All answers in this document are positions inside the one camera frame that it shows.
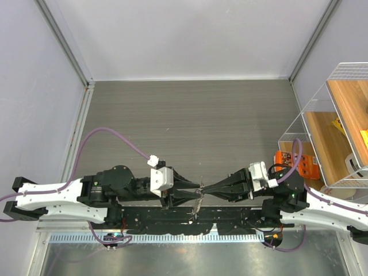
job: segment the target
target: cable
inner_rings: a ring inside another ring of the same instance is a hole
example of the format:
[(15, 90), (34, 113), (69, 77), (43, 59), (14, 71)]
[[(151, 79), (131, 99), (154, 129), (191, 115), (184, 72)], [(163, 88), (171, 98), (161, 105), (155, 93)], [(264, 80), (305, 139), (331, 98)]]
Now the cable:
[(268, 171), (268, 174), (272, 174), (272, 169), (274, 167), (282, 167), (282, 168), (290, 168), (290, 166), (288, 165), (285, 165), (285, 164), (279, 164), (279, 163), (276, 163), (276, 164), (273, 164), (270, 168), (269, 168), (269, 171)]
[(295, 171), (295, 169), (298, 167), (299, 162), (301, 160), (301, 155), (302, 155), (302, 144), (300, 142), (300, 140), (298, 138), (296, 138), (293, 142), (293, 149), (292, 149), (292, 157), (294, 158), (295, 156), (295, 150), (296, 150), (296, 146), (299, 146), (299, 153), (297, 156), (296, 161), (294, 162), (293, 167), (280, 179), (277, 179), (277, 183), (280, 184), (281, 182), (285, 181), (289, 176), (291, 176), (291, 174), (293, 173), (293, 171)]
[[(82, 140), (82, 142), (80, 143), (80, 146), (78, 148), (78, 151), (76, 152), (76, 158), (75, 158), (75, 162), (72, 168), (72, 172), (71, 175), (68, 179), (68, 181), (65, 183), (65, 185), (63, 185), (62, 187), (58, 188), (57, 190), (47, 190), (47, 191), (24, 191), (24, 193), (14, 193), (14, 194), (8, 194), (2, 198), (0, 198), (0, 202), (3, 200), (6, 200), (8, 198), (11, 197), (17, 197), (17, 196), (21, 196), (21, 195), (28, 195), (28, 194), (54, 194), (54, 193), (58, 193), (62, 190), (65, 190), (70, 183), (72, 182), (75, 172), (76, 172), (76, 168), (78, 166), (78, 162), (79, 162), (79, 158), (81, 157), (81, 153), (83, 150), (83, 147), (86, 145), (88, 139), (95, 134), (96, 132), (100, 132), (100, 131), (107, 131), (110, 132), (112, 134), (114, 134), (115, 136), (119, 137), (121, 140), (123, 140), (124, 142), (127, 143), (128, 146), (130, 146), (131, 148), (133, 148), (136, 152), (138, 152), (141, 156), (143, 156), (144, 158), (146, 158), (147, 160), (150, 159), (150, 157), (148, 155), (146, 155), (144, 152), (140, 151), (132, 142), (130, 142), (127, 138), (125, 138), (122, 134), (118, 133), (117, 131), (110, 129), (110, 128), (105, 128), (105, 127), (100, 127), (100, 128), (96, 128), (94, 130), (92, 130), (90, 133), (88, 133), (86, 135), (86, 137)], [(0, 223), (11, 223), (16, 221), (15, 219), (10, 219), (10, 220), (4, 220), (4, 219), (0, 219)]]
[(268, 242), (266, 242), (266, 241), (264, 242), (264, 244), (266, 246), (268, 246), (270, 248), (273, 248), (273, 249), (275, 249), (277, 251), (280, 251), (280, 252), (295, 252), (295, 251), (299, 250), (300, 248), (302, 248), (303, 245), (305, 244), (305, 242), (306, 242), (306, 226), (303, 225), (303, 239), (302, 239), (301, 243), (297, 247), (295, 247), (295, 248), (292, 248), (292, 249), (284, 249), (284, 248), (273, 247), (272, 246), (272, 241), (271, 241), (271, 244), (268, 243)]
[(261, 229), (257, 228), (256, 226), (250, 224), (247, 220), (246, 220), (246, 223), (249, 224), (250, 226), (252, 226), (254, 229), (258, 230), (259, 232), (263, 232), (263, 233), (269, 233), (269, 232), (272, 232), (273, 230), (276, 229), (276, 227), (274, 227), (274, 229), (272, 229), (272, 230), (264, 231), (264, 230), (261, 230)]
[(122, 240), (125, 240), (125, 239), (129, 239), (126, 243), (123, 243), (123, 244), (120, 244), (119, 246), (117, 246), (116, 248), (121, 248), (121, 247), (124, 247), (124, 246), (127, 246), (128, 243), (131, 242), (131, 240), (133, 239), (132, 236), (124, 236), (124, 237), (119, 237), (118, 239), (116, 240), (112, 240), (112, 241), (103, 241), (103, 240), (100, 240), (99, 237), (96, 235), (96, 232), (94, 232), (93, 230), (93, 227), (92, 227), (92, 223), (90, 221), (87, 221), (88, 222), (88, 225), (90, 226), (90, 229), (91, 229), (91, 232), (92, 232), (92, 235), (94, 236), (94, 238), (96, 239), (96, 241), (98, 241), (99, 243), (101, 244), (106, 244), (106, 245), (109, 245), (109, 244), (114, 244), (114, 243), (117, 243), (117, 242), (121, 242)]

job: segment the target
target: purple cable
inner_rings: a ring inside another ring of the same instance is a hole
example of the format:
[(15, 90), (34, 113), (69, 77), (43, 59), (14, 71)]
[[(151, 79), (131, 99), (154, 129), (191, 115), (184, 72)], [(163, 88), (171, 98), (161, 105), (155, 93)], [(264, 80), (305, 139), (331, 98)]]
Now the purple cable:
[[(146, 155), (144, 152), (142, 152), (141, 150), (139, 150), (132, 142), (130, 142), (127, 138), (125, 138), (122, 134), (118, 133), (117, 131), (111, 129), (111, 128), (105, 128), (105, 127), (100, 127), (100, 128), (96, 128), (94, 130), (92, 130), (90, 133), (88, 133), (86, 135), (86, 137), (82, 140), (82, 142), (80, 143), (80, 146), (78, 148), (78, 151), (76, 152), (76, 158), (75, 158), (75, 162), (72, 168), (72, 172), (71, 175), (67, 181), (67, 183), (65, 183), (62, 187), (60, 187), (57, 190), (48, 190), (48, 191), (25, 191), (24, 193), (14, 193), (14, 194), (8, 194), (2, 198), (0, 198), (0, 202), (3, 200), (6, 200), (8, 198), (11, 197), (17, 197), (17, 196), (21, 196), (21, 195), (27, 195), (27, 194), (54, 194), (54, 193), (58, 193), (62, 190), (65, 190), (70, 183), (72, 182), (75, 172), (76, 172), (76, 168), (78, 166), (78, 162), (79, 162), (79, 158), (81, 157), (81, 153), (83, 150), (83, 147), (86, 145), (88, 139), (95, 134), (96, 132), (100, 132), (100, 131), (108, 131), (112, 134), (114, 134), (115, 136), (119, 137), (121, 140), (123, 140), (124, 142), (127, 143), (128, 146), (130, 146), (131, 148), (133, 148), (133, 150), (135, 150), (136, 152), (138, 152), (141, 156), (143, 156), (144, 158), (146, 158), (147, 160), (150, 159), (150, 157), (148, 155)], [(2, 218), (0, 218), (0, 223), (12, 223), (16, 221), (15, 219), (10, 219), (10, 220), (4, 220)]]
[(88, 225), (90, 226), (90, 229), (91, 229), (91, 232), (92, 232), (92, 235), (94, 236), (94, 238), (96, 239), (96, 241), (98, 241), (99, 243), (101, 244), (113, 244), (113, 243), (117, 243), (117, 242), (121, 242), (122, 240), (125, 240), (125, 239), (129, 239), (126, 243), (123, 243), (123, 244), (120, 244), (119, 246), (117, 246), (116, 248), (121, 248), (121, 247), (124, 247), (124, 246), (127, 246), (128, 243), (130, 243), (133, 239), (132, 236), (124, 236), (124, 237), (119, 237), (118, 239), (116, 240), (112, 240), (112, 241), (103, 241), (103, 240), (100, 240), (98, 238), (98, 236), (96, 235), (96, 232), (94, 232), (93, 230), (93, 227), (92, 227), (92, 223), (90, 221), (87, 221), (88, 222)]
[[(305, 227), (305, 225), (303, 225), (303, 240), (301, 241), (301, 243), (296, 248), (284, 249), (284, 248), (275, 247), (275, 250), (280, 251), (280, 252), (294, 252), (294, 251), (297, 251), (298, 249), (302, 248), (303, 245), (305, 244), (305, 242), (306, 242), (306, 227)], [(271, 243), (268, 243), (268, 242), (265, 241), (264, 244), (268, 247), (273, 248), (272, 241), (271, 241)]]
[(277, 184), (280, 184), (281, 182), (285, 181), (289, 176), (291, 176), (293, 171), (295, 171), (295, 169), (298, 167), (298, 164), (301, 160), (301, 155), (302, 155), (302, 144), (298, 138), (296, 138), (293, 142), (292, 157), (294, 158), (295, 156), (295, 150), (296, 150), (297, 143), (299, 146), (299, 153), (298, 153), (297, 159), (294, 162), (293, 167), (282, 178), (277, 179)]

